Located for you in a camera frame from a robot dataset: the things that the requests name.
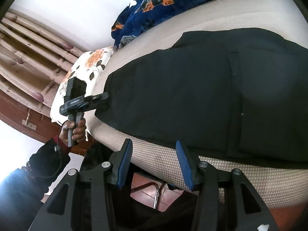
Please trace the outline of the person's left hand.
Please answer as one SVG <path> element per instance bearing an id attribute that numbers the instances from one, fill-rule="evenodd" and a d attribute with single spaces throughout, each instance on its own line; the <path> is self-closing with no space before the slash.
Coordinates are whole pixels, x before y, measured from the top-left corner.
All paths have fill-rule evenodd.
<path id="1" fill-rule="evenodd" d="M 82 118 L 78 123 L 66 121 L 61 128 L 59 139 L 70 148 L 86 140 L 86 120 Z"/>

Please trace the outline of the person's left forearm dark sleeve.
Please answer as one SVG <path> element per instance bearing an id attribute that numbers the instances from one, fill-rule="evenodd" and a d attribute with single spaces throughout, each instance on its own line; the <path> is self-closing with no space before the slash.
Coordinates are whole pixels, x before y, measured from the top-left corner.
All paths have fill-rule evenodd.
<path id="1" fill-rule="evenodd" d="M 11 172 L 1 182 L 1 197 L 41 200 L 70 162 L 70 150 L 59 137 L 50 139 L 30 157 L 25 166 Z"/>

